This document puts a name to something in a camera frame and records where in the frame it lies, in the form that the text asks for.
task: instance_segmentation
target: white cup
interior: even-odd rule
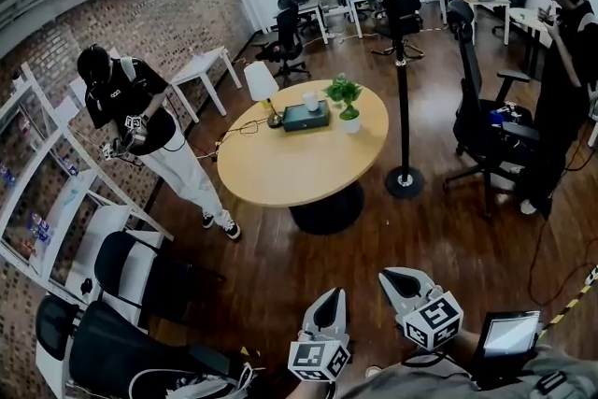
[[[316,111],[320,104],[318,103],[318,96],[315,92],[305,92],[301,95],[303,103],[309,111]]]

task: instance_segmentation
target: white lampshade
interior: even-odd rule
[[[254,62],[245,67],[249,93],[255,102],[261,102],[278,92],[277,81],[264,62]]]

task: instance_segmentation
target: hand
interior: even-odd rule
[[[538,8],[538,20],[541,22],[551,21],[552,20],[552,18],[550,17],[551,9],[552,9],[552,6],[548,6],[548,8],[546,10],[539,7]]]
[[[546,29],[548,30],[548,35],[552,40],[556,40],[557,38],[561,37],[561,32],[559,31],[559,24],[554,22],[552,24],[544,22]]]

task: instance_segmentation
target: man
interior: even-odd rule
[[[366,381],[341,399],[590,399],[598,388],[598,366],[537,347],[537,356],[523,366],[521,379],[512,384],[481,391],[468,373],[476,351],[479,335],[461,331],[448,349],[451,361],[444,359],[428,367],[406,367],[396,364],[380,370],[370,367]],[[436,356],[421,356],[418,363],[428,363]],[[551,378],[562,372],[562,378]],[[553,387],[548,393],[543,390]],[[302,382],[287,399],[325,399],[327,383]]]
[[[87,85],[85,103],[93,126],[98,129],[108,125],[114,150],[137,155],[178,196],[202,208],[204,228],[216,222],[224,233],[238,241],[241,229],[222,208],[177,121],[162,107],[168,83],[145,62],[112,59],[95,44],[79,55],[77,68]],[[131,117],[140,117],[141,125],[127,126]]]
[[[552,45],[546,57],[534,127],[540,144],[516,188],[523,214],[539,210],[548,217],[551,195],[561,180],[566,153],[590,108],[588,86],[598,79],[598,21],[587,0],[553,0],[557,17],[538,9]]]

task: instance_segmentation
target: white pants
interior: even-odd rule
[[[222,208],[214,185],[199,164],[189,143],[185,141],[176,120],[175,124],[175,135],[163,148],[149,155],[141,155],[139,159],[147,168],[162,177],[178,196],[195,203],[205,213],[212,215],[218,225],[229,226],[231,215]]]

